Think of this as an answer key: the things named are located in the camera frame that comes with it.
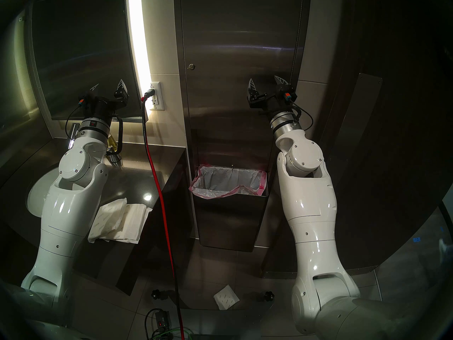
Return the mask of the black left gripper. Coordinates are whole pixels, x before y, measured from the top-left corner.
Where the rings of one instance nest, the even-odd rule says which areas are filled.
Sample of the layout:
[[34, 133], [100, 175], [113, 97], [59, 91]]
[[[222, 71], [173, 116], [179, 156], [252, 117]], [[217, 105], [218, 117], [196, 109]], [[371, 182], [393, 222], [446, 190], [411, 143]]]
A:
[[83, 120], [88, 118], [98, 118], [103, 121], [111, 121], [116, 115], [116, 111], [127, 106], [129, 94], [127, 87], [120, 79], [117, 89], [114, 92], [115, 100], [109, 100], [98, 96], [99, 83], [91, 87], [87, 93], [81, 96], [81, 110]]

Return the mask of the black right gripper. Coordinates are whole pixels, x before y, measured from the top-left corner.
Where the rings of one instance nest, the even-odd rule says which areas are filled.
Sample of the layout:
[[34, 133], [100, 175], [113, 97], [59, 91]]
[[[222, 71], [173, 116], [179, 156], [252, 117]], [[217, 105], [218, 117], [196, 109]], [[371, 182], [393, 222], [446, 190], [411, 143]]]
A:
[[294, 108], [291, 105], [285, 104], [283, 100], [277, 98], [277, 95], [284, 95], [286, 93], [294, 93], [294, 88], [285, 79], [275, 75], [274, 79], [277, 83], [275, 94], [268, 95], [267, 93], [261, 94], [257, 91], [253, 79], [250, 78], [247, 89], [247, 101], [249, 107], [252, 109], [258, 109], [260, 115], [270, 115], [273, 117], [282, 111], [293, 111]]

